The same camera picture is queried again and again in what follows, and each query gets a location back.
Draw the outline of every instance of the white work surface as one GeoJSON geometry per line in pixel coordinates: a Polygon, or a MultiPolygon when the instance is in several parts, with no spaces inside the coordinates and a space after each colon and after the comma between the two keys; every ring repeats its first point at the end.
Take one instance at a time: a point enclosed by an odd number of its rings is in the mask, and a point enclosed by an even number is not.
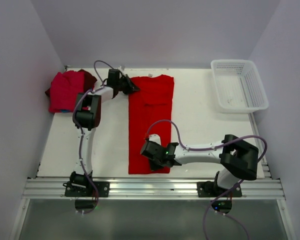
{"type": "MultiPolygon", "coordinates": [[[[96,76],[93,68],[85,69],[96,76]]],[[[108,69],[100,68],[101,77],[108,69]]],[[[180,130],[184,144],[205,144],[224,139],[226,134],[238,137],[253,134],[248,114],[218,113],[211,69],[126,69],[130,77],[168,75],[174,77],[171,119],[180,130]]],[[[128,174],[129,112],[128,97],[119,93],[102,104],[101,122],[93,139],[92,168],[94,177],[107,178],[213,178],[224,167],[215,163],[190,163],[174,166],[169,174],[128,174]]],[[[171,141],[177,142],[174,128],[171,141]]],[[[256,145],[254,139],[247,142],[256,145]]],[[[71,113],[56,113],[42,156],[38,177],[69,177],[78,158],[78,134],[71,113]]],[[[261,163],[258,178],[264,178],[261,163]]]]}

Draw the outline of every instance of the white plastic basket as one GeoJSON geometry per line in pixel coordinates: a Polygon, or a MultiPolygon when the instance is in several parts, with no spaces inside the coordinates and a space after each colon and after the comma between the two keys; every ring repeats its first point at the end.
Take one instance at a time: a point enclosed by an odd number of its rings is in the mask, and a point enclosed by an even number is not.
{"type": "Polygon", "coordinates": [[[256,65],[248,60],[213,60],[211,69],[220,110],[253,113],[269,107],[256,65]]]}

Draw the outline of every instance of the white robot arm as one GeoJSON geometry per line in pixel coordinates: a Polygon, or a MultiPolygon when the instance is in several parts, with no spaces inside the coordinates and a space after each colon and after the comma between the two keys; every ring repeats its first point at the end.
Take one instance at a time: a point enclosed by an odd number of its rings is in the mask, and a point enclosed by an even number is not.
{"type": "Polygon", "coordinates": [[[150,167],[154,171],[163,167],[172,168],[190,163],[222,164],[225,168],[216,173],[215,182],[212,186],[208,186],[213,188],[210,189],[215,192],[213,195],[219,195],[240,180],[252,181],[257,178],[258,148],[244,140],[225,145],[235,139],[238,138],[228,134],[223,140],[208,144],[181,146],[177,142],[172,142],[163,147],[160,136],[151,134],[146,139],[140,154],[149,159],[150,167]]]}
{"type": "Polygon", "coordinates": [[[106,85],[88,94],[78,94],[73,122],[78,132],[79,155],[69,181],[63,184],[66,197],[89,197],[96,187],[92,186],[92,148],[101,120],[102,103],[113,99],[119,92],[129,95],[139,90],[128,75],[123,75],[118,69],[109,69],[106,85]]]}

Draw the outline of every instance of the black mounting bracket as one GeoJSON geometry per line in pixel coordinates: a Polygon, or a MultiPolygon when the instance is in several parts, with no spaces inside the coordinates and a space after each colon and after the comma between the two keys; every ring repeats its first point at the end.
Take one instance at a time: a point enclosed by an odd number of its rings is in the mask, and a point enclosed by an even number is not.
{"type": "MultiPolygon", "coordinates": [[[[108,181],[93,181],[94,185],[98,189],[100,198],[107,198],[109,196],[110,183],[108,181]]],[[[82,188],[79,186],[72,185],[70,181],[64,183],[65,187],[65,197],[73,197],[73,198],[84,198],[84,197],[92,197],[93,192],[91,189],[82,188]]]]}
{"type": "MultiPolygon", "coordinates": [[[[199,198],[216,198],[223,194],[227,189],[221,188],[217,184],[219,172],[216,173],[214,181],[199,181],[196,183],[196,190],[199,198]]],[[[233,198],[242,197],[241,186],[239,185],[232,191],[233,198]]]]}
{"type": "MultiPolygon", "coordinates": [[[[221,189],[221,192],[218,191],[218,193],[214,191],[207,190],[209,189],[209,185],[213,184],[212,181],[199,181],[196,183],[196,190],[198,192],[199,198],[216,198],[222,193],[226,191],[226,189],[221,189]]],[[[233,198],[241,198],[242,197],[242,191],[241,187],[239,186],[237,189],[234,189],[232,192],[233,198]]]]}

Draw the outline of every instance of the purple cable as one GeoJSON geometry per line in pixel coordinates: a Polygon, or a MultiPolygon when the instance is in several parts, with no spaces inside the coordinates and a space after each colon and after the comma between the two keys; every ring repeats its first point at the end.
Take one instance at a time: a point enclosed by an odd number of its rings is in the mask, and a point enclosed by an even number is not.
{"type": "MultiPolygon", "coordinates": [[[[219,198],[231,193],[234,189],[236,189],[237,187],[240,186],[240,184],[243,182],[243,180],[240,180],[239,182],[237,182],[235,185],[233,185],[233,187],[229,188],[227,191],[225,191],[224,193],[220,194],[219,196],[217,196],[215,199],[213,199],[209,205],[206,207],[205,211],[204,211],[204,214],[203,214],[203,221],[202,221],[202,225],[203,225],[203,233],[204,233],[204,236],[205,236],[205,239],[206,240],[210,240],[210,238],[208,237],[208,233],[207,233],[207,227],[206,227],[206,219],[207,219],[207,214],[208,214],[208,211],[210,209],[210,207],[212,206],[212,204],[214,204],[219,198]]],[[[243,230],[245,231],[246,233],[246,236],[247,236],[247,239],[250,240],[250,235],[248,233],[248,230],[245,228],[245,226],[239,221],[237,220],[236,218],[234,218],[233,216],[230,216],[230,215],[225,215],[227,216],[228,218],[236,221],[242,228],[243,230]]]]}
{"type": "MultiPolygon", "coordinates": [[[[175,130],[176,130],[176,134],[177,134],[177,136],[178,136],[179,144],[180,144],[180,146],[181,146],[182,148],[187,149],[187,150],[189,150],[189,151],[211,151],[211,150],[213,150],[212,147],[206,147],[206,148],[193,148],[193,147],[189,147],[189,148],[187,148],[187,147],[182,143],[182,141],[181,141],[181,136],[180,136],[180,132],[179,132],[178,126],[177,126],[173,121],[171,121],[171,120],[169,120],[169,119],[162,119],[162,120],[159,120],[159,121],[154,122],[154,123],[148,128],[148,131],[146,132],[146,135],[147,135],[147,136],[149,135],[150,130],[151,130],[156,124],[162,123],[162,122],[168,122],[168,123],[170,123],[170,124],[172,124],[172,125],[174,126],[174,128],[175,128],[175,130]]],[[[260,140],[263,141],[263,143],[264,143],[264,149],[263,149],[263,152],[262,152],[262,154],[260,155],[260,157],[258,158],[258,162],[259,162],[259,161],[265,156],[266,151],[267,151],[267,149],[268,149],[267,141],[266,141],[263,137],[261,137],[261,136],[257,136],[257,135],[247,135],[247,136],[242,136],[242,137],[239,137],[239,138],[234,139],[234,140],[232,140],[232,141],[228,141],[228,142],[226,142],[226,143],[223,143],[223,144],[221,144],[221,145],[219,145],[219,146],[215,146],[214,149],[223,148],[223,147],[228,146],[228,145],[230,145],[230,144],[234,144],[234,143],[236,143],[236,142],[239,142],[239,141],[241,141],[241,140],[243,140],[243,139],[250,139],[250,138],[260,139],[260,140]]]]}
{"type": "MultiPolygon", "coordinates": [[[[176,130],[176,134],[177,134],[177,137],[178,137],[178,141],[179,141],[179,144],[182,148],[184,149],[187,149],[189,151],[211,151],[213,150],[212,147],[206,147],[206,148],[192,148],[192,147],[189,147],[187,148],[181,141],[181,136],[180,136],[180,132],[179,132],[179,129],[178,129],[178,126],[171,120],[169,119],[162,119],[162,120],[158,120],[156,122],[154,122],[149,128],[148,128],[148,131],[146,132],[146,135],[148,136],[149,133],[150,133],[150,130],[158,123],[162,123],[162,122],[168,122],[170,124],[172,124],[176,130]]],[[[258,162],[265,156],[266,154],[266,151],[268,149],[268,143],[267,141],[261,137],[261,136],[258,136],[258,135],[247,135],[247,136],[242,136],[242,137],[239,137],[239,138],[236,138],[232,141],[229,141],[229,142],[226,142],[226,143],[223,143],[221,145],[218,145],[218,146],[215,146],[214,149],[219,149],[219,148],[223,148],[225,146],[228,146],[230,144],[234,144],[236,142],[239,142],[241,140],[244,140],[244,139],[250,139],[250,138],[255,138],[255,139],[260,139],[261,141],[263,141],[264,143],[264,148],[263,148],[263,152],[261,153],[260,157],[258,158],[258,162]]],[[[203,214],[203,233],[204,233],[204,236],[206,238],[206,240],[210,240],[210,238],[208,237],[208,234],[207,234],[207,228],[206,228],[206,219],[207,219],[207,214],[208,214],[208,210],[210,209],[210,207],[212,206],[212,204],[214,204],[219,198],[227,195],[228,193],[232,192],[234,189],[236,189],[237,187],[239,187],[239,185],[243,182],[244,180],[240,180],[239,182],[237,182],[235,185],[233,185],[233,187],[229,188],[227,191],[225,191],[224,193],[220,194],[219,196],[217,196],[214,200],[212,200],[210,202],[210,204],[208,205],[208,207],[205,209],[205,212],[203,214]]],[[[233,216],[230,216],[230,215],[226,215],[228,218],[236,221],[239,225],[241,225],[241,227],[243,228],[243,230],[245,231],[246,235],[247,235],[247,238],[248,240],[250,240],[250,235],[247,231],[247,229],[245,228],[245,226],[239,221],[237,220],[236,218],[234,218],[233,216]]]]}
{"type": "Polygon", "coordinates": [[[99,75],[98,71],[97,71],[97,67],[96,67],[96,64],[97,63],[103,63],[105,65],[107,65],[109,68],[111,69],[114,69],[113,66],[111,66],[109,63],[105,62],[105,61],[102,61],[102,60],[96,60],[94,63],[93,63],[93,68],[94,68],[94,71],[95,73],[97,74],[98,78],[101,80],[101,86],[103,87],[105,85],[105,81],[102,79],[102,77],[99,75]]]}
{"type": "MultiPolygon", "coordinates": [[[[81,164],[81,167],[82,167],[82,170],[84,172],[84,175],[85,177],[88,179],[89,183],[92,185],[93,187],[93,190],[95,191],[96,193],[96,203],[95,203],[95,206],[96,207],[98,205],[98,201],[99,201],[99,192],[98,192],[98,189],[96,187],[96,185],[94,184],[94,182],[90,179],[87,171],[86,171],[86,168],[84,166],[84,162],[83,162],[83,158],[82,158],[82,155],[81,155],[81,149],[82,149],[82,143],[83,143],[83,140],[84,140],[84,130],[82,128],[82,126],[80,125],[80,123],[76,120],[76,112],[78,110],[78,107],[79,105],[81,104],[81,102],[85,99],[85,97],[89,94],[89,93],[95,93],[95,92],[98,92],[99,90],[103,89],[104,86],[98,88],[97,90],[93,91],[91,88],[86,91],[83,96],[80,98],[80,100],[78,101],[78,103],[76,104],[76,106],[74,107],[74,110],[73,110],[73,114],[72,114],[72,121],[79,127],[80,131],[81,131],[81,138],[80,138],[80,143],[79,143],[79,159],[80,159],[80,164],[81,164]]],[[[95,208],[92,208],[90,209],[89,211],[86,211],[86,212],[83,212],[84,214],[88,214],[88,213],[91,213],[95,208]]]]}

